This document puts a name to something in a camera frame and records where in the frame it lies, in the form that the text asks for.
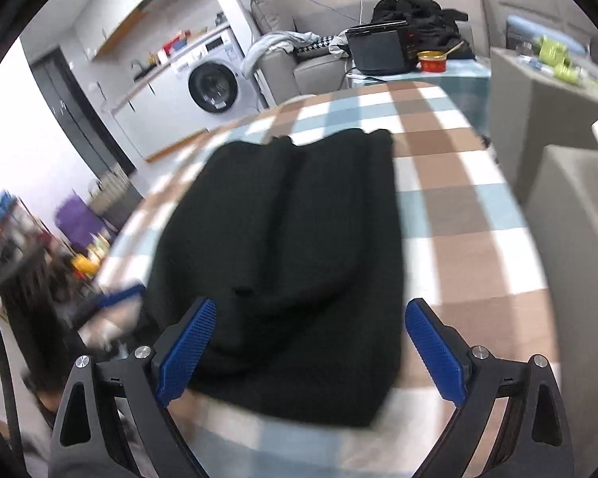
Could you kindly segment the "grey sofa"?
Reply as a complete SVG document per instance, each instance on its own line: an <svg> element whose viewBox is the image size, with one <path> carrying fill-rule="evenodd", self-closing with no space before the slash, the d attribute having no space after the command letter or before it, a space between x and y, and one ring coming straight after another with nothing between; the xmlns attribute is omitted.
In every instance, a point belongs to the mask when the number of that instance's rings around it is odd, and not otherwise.
<svg viewBox="0 0 598 478"><path fill-rule="evenodd" d="M351 69L342 33L300 32L289 12L274 0L250 0L250 14L261 38L249 48L242 73L262 76L275 104L342 88Z"/></svg>

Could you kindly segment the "shoe rack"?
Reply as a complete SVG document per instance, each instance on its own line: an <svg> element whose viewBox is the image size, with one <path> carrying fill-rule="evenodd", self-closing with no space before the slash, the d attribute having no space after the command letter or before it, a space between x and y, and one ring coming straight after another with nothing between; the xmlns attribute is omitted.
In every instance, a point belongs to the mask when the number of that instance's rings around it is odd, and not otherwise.
<svg viewBox="0 0 598 478"><path fill-rule="evenodd" d="M4 265L18 261L30 246L50 236L42 220L29 207L7 191L0 194L0 270ZM0 296L0 313L3 304Z"/></svg>

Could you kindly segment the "grey blanket on sofa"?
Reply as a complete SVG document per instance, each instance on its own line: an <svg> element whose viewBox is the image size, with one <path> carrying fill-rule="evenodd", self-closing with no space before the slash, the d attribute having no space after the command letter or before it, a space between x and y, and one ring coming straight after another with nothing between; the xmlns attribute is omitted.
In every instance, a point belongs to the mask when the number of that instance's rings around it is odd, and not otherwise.
<svg viewBox="0 0 598 478"><path fill-rule="evenodd" d="M319 36L314 32L272 31L262 36L249 48L241 62L241 73L250 78L257 69L257 65L264 55L281 50L286 54L316 52L325 50L335 58L349 58L351 56L348 40L342 35Z"/></svg>

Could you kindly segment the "white counter cabinet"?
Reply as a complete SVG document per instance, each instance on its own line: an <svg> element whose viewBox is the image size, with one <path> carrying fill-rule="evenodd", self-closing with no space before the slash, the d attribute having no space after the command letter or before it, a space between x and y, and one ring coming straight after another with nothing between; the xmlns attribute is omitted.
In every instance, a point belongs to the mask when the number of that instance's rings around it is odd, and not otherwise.
<svg viewBox="0 0 598 478"><path fill-rule="evenodd" d="M177 51L112 109L112 116L143 160L206 128L203 110L189 94L193 67L209 56L208 44L221 47L229 38L224 24Z"/></svg>

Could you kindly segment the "dark door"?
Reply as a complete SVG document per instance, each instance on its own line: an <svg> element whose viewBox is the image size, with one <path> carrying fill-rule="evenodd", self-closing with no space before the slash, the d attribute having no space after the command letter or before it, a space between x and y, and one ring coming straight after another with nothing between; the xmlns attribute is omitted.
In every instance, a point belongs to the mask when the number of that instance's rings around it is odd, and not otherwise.
<svg viewBox="0 0 598 478"><path fill-rule="evenodd" d="M30 68L65 136L97 177L116 166L126 176L135 172L136 166L91 106L60 47L43 55Z"/></svg>

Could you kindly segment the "white front-load washing machine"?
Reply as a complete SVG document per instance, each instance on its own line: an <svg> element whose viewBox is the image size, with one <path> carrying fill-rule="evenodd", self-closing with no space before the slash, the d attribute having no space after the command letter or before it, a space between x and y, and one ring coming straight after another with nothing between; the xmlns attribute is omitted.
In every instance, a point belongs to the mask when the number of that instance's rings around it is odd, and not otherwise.
<svg viewBox="0 0 598 478"><path fill-rule="evenodd" d="M226 26L171 64L176 70L176 108L196 129L210 131L262 110L258 86L242 73L243 59L232 29Z"/></svg>

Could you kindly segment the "black clothes pile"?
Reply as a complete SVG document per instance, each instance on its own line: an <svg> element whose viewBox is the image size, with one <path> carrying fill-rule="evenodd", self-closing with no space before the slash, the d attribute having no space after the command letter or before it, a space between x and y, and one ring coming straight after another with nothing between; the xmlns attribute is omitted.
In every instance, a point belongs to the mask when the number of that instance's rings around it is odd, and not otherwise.
<svg viewBox="0 0 598 478"><path fill-rule="evenodd" d="M372 11L370 22L391 23L408 21L418 41L418 51L447 52L449 59L474 59L468 40L461 36L458 22L469 21L469 15L456 9L443 9L435 0L380 0Z"/></svg>

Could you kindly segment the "grey bedside cabinet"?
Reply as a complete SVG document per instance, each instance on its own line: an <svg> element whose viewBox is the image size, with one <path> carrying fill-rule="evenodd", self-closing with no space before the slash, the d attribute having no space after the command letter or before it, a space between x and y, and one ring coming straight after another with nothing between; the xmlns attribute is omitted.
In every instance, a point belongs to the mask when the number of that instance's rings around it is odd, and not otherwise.
<svg viewBox="0 0 598 478"><path fill-rule="evenodd" d="M490 50L488 132L499 167L519 202L538 174L545 146L598 149L598 84L571 85L519 60L511 50ZM598 80L598 65L577 61Z"/></svg>

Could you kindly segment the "red bowl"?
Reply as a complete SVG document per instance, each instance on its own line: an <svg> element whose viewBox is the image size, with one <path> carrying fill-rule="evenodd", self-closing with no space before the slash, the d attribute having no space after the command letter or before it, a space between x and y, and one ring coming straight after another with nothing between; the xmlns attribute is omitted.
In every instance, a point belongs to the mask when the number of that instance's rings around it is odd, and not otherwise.
<svg viewBox="0 0 598 478"><path fill-rule="evenodd" d="M439 51L418 53L420 70L427 73L443 73L447 69L447 55Z"/></svg>

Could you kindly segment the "purple bag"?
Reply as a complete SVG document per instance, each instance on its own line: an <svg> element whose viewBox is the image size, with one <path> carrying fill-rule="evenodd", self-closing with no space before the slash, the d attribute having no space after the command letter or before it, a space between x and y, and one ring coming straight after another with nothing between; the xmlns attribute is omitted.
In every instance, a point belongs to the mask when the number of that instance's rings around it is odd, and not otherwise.
<svg viewBox="0 0 598 478"><path fill-rule="evenodd" d="M76 193L72 193L57 208L55 225L71 247L83 255L87 254L95 236L108 232L104 221Z"/></svg>

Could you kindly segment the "black knit sweater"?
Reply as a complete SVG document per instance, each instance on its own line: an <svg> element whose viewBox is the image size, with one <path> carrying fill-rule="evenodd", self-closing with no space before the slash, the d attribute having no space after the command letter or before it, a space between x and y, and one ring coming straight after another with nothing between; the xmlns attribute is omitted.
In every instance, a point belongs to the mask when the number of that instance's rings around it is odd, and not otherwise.
<svg viewBox="0 0 598 478"><path fill-rule="evenodd" d="M209 298L217 323L193 390L366 427L401 368L402 250L389 132L227 143L158 240L136 335L154 342Z"/></svg>

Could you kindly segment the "yellow plush toy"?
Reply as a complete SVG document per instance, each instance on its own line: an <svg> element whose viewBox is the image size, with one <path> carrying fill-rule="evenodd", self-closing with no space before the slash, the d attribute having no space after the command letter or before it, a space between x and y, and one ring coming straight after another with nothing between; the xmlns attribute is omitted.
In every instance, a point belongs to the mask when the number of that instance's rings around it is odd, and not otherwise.
<svg viewBox="0 0 598 478"><path fill-rule="evenodd" d="M82 254L78 254L71 259L71 265L73 269L87 277L93 277L97 274L100 268L100 262L98 260L91 260Z"/></svg>

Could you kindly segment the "woven laundry basket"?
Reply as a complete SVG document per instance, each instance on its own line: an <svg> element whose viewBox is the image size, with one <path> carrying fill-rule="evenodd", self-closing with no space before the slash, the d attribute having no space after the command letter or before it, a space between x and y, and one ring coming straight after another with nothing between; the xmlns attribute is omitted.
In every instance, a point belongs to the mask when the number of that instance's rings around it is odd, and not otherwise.
<svg viewBox="0 0 598 478"><path fill-rule="evenodd" d="M116 164L94 181L87 205L114 230L121 231L142 201L143 196Z"/></svg>

